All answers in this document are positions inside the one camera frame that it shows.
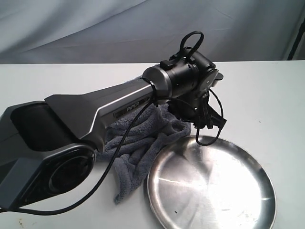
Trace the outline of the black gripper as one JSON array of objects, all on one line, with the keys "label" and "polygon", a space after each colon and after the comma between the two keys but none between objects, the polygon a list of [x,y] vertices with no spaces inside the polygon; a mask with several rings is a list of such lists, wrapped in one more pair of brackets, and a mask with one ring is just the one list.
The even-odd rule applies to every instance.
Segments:
[{"label": "black gripper", "polygon": [[193,123],[197,129],[218,127],[223,129],[226,119],[223,115],[223,109],[218,114],[209,105],[210,93],[207,92],[202,97],[197,98],[194,93],[187,93],[178,98],[167,102],[168,111],[177,119],[184,122]]}]

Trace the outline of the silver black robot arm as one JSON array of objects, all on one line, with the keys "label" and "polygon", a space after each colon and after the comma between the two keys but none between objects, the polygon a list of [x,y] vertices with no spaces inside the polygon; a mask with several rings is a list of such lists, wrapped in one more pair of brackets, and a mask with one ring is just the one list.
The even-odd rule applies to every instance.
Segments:
[{"label": "silver black robot arm", "polygon": [[0,117],[1,208],[15,211],[76,188],[104,150],[106,129],[142,105],[169,103],[196,128],[222,128],[226,120],[208,104],[209,89],[222,79],[214,63],[187,47],[133,82],[8,107]]}]

